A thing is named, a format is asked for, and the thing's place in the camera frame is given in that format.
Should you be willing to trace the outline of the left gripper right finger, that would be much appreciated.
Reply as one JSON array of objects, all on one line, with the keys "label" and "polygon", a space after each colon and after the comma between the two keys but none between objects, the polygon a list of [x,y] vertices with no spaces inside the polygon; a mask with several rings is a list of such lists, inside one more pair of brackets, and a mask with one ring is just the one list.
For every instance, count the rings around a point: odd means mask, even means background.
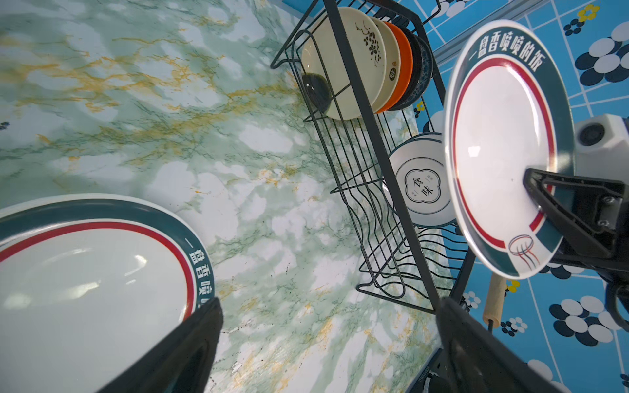
[{"label": "left gripper right finger", "polygon": [[448,392],[557,392],[450,298],[437,309]]}]

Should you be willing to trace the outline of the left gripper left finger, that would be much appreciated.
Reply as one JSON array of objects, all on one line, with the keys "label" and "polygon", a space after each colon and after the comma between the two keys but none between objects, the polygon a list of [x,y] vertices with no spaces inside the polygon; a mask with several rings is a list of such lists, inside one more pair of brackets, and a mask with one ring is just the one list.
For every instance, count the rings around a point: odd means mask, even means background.
[{"label": "left gripper left finger", "polygon": [[219,299],[208,301],[100,391],[205,391],[223,322]]}]

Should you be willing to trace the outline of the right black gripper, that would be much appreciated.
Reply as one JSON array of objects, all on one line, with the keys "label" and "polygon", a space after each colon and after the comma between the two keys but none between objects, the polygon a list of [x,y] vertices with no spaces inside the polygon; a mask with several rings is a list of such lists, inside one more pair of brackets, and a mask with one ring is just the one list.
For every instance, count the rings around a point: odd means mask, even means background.
[{"label": "right black gripper", "polygon": [[628,199],[622,181],[529,168],[524,188],[563,237],[552,261],[628,284]]}]

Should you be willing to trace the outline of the green red rim plate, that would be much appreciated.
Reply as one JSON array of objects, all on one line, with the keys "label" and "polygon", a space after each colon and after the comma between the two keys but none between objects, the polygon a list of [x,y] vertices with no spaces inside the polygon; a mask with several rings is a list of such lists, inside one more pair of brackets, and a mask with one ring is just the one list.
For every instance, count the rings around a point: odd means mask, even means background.
[{"label": "green red rim plate", "polygon": [[527,27],[489,22],[460,52],[444,113],[447,179],[469,247],[493,273],[532,277],[563,237],[527,193],[525,172],[575,172],[573,117],[557,65]]},{"label": "green red rim plate", "polygon": [[1,211],[1,389],[95,392],[214,298],[202,240],[149,201],[50,196]]}]

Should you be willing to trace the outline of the black wire dish rack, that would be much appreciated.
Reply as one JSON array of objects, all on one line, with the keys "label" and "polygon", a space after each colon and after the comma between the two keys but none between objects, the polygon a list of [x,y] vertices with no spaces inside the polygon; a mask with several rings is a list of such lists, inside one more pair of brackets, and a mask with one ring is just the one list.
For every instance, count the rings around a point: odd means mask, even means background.
[{"label": "black wire dish rack", "polygon": [[[339,8],[355,8],[370,16],[406,28],[423,39],[433,56],[430,84],[417,102],[399,111],[376,113],[366,95],[348,42]],[[308,75],[301,64],[306,41],[330,19],[350,86],[361,116],[334,120],[326,116],[331,101],[329,80]],[[455,221],[440,228],[415,226],[401,196],[389,155],[403,142],[422,133],[440,133],[438,106],[427,106],[428,124],[417,126],[411,111],[427,93],[445,98],[425,19],[394,1],[314,1],[272,62],[288,64],[306,102],[308,121],[315,126],[333,172],[335,192],[347,207],[360,242],[360,281],[357,291],[427,313],[437,310],[440,299],[462,302],[473,268],[474,255]]]}]

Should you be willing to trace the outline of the white plate with emblem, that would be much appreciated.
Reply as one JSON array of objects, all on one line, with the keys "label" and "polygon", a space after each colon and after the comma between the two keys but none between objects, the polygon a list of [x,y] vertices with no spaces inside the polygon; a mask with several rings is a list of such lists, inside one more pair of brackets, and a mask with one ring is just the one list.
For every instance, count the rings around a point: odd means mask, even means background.
[{"label": "white plate with emblem", "polygon": [[415,226],[440,228],[455,222],[442,134],[412,137],[396,147],[389,160]]}]

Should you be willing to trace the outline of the black plate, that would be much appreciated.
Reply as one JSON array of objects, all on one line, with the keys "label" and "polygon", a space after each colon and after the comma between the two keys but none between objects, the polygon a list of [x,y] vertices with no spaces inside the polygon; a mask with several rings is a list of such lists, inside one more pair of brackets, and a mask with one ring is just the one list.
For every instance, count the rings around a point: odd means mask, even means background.
[{"label": "black plate", "polygon": [[412,34],[408,29],[401,28],[402,33],[408,39],[412,50],[412,72],[411,78],[402,97],[390,108],[390,111],[399,111],[412,105],[419,94],[419,79],[422,72],[422,53],[420,42],[417,36]]}]

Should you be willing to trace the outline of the orange plate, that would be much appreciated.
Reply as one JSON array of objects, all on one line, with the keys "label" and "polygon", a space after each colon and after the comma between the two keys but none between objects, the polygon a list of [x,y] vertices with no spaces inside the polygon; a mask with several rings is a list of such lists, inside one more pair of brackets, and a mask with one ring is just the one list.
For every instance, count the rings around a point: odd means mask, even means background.
[{"label": "orange plate", "polygon": [[413,65],[412,50],[411,50],[410,43],[408,39],[406,38],[406,36],[402,33],[401,28],[395,26],[393,23],[390,23],[390,22],[386,22],[386,23],[395,34],[399,48],[400,48],[400,52],[401,52],[400,80],[397,86],[399,90],[402,91],[402,95],[403,95],[411,78],[412,65]]}]

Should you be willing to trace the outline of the beige plate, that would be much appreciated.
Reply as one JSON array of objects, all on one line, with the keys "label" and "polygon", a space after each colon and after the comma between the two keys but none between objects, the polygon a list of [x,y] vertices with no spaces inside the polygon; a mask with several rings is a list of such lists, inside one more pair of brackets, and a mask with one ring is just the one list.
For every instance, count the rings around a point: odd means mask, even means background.
[{"label": "beige plate", "polygon": [[397,86],[400,80],[401,52],[396,36],[388,24],[378,19],[375,19],[374,23],[383,37],[383,49],[386,55],[383,86],[372,105],[374,111],[380,113],[393,106],[402,95],[402,91]]}]

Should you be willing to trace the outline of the cream plate with flower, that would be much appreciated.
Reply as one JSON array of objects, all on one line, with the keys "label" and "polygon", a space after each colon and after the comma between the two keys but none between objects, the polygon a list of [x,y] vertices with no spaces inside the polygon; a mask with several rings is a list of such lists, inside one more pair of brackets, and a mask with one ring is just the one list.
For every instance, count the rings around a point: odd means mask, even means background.
[{"label": "cream plate with flower", "polygon": [[[367,98],[373,104],[386,75],[387,54],[383,36],[373,19],[362,11],[355,8],[339,8],[338,11]],[[361,116],[330,19],[323,21],[306,41],[301,64],[308,75],[319,75],[329,80],[331,93],[336,98],[331,101],[326,116],[337,121]]]}]

